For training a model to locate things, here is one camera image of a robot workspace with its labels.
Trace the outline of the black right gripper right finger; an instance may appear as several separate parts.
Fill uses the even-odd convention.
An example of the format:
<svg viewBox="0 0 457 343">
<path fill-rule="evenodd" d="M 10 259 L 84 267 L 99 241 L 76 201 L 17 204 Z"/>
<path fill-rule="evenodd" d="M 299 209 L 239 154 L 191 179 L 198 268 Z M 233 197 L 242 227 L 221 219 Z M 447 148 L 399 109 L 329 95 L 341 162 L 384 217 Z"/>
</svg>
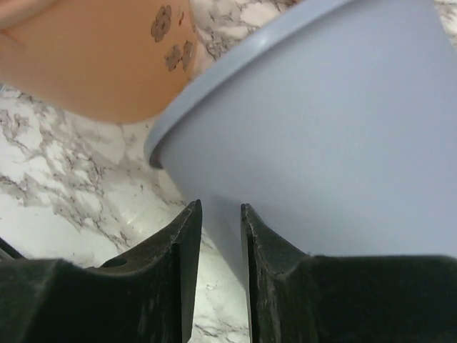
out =
<svg viewBox="0 0 457 343">
<path fill-rule="evenodd" d="M 241 206 L 252 342 L 454 342 L 456 260 L 312 257 Z"/>
</svg>

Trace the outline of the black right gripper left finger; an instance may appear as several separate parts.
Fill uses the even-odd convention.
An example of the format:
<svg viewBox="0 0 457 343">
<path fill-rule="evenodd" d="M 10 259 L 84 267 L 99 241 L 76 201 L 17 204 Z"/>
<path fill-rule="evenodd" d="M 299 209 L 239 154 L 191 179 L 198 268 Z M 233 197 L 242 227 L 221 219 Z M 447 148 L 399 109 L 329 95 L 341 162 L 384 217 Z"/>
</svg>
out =
<svg viewBox="0 0 457 343">
<path fill-rule="evenodd" d="M 27 259 L 1 243 L 3 342 L 187 342 L 202 206 L 100 267 Z"/>
</svg>

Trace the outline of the blue-grey round bin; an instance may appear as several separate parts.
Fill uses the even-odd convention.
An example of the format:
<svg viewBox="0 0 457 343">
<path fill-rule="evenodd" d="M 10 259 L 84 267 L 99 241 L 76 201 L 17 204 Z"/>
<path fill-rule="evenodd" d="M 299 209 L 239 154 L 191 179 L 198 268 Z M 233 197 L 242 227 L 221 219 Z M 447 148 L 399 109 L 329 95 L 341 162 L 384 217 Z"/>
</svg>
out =
<svg viewBox="0 0 457 343">
<path fill-rule="evenodd" d="M 312 255 L 456 255 L 456 51 L 432 1 L 304 1 L 190 83 L 149 164 L 244 280 L 241 205 Z"/>
</svg>

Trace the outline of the orange round bin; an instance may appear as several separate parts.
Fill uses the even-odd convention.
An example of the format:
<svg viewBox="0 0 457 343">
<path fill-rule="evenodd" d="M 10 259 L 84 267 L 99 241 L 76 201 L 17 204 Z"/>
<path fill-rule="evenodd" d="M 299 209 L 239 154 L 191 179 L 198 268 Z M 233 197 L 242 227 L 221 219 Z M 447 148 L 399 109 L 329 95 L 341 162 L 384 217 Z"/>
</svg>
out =
<svg viewBox="0 0 457 343">
<path fill-rule="evenodd" d="M 100 121 L 163 111 L 189 83 L 197 43 L 188 1 L 1 3 L 1 82 Z"/>
</svg>

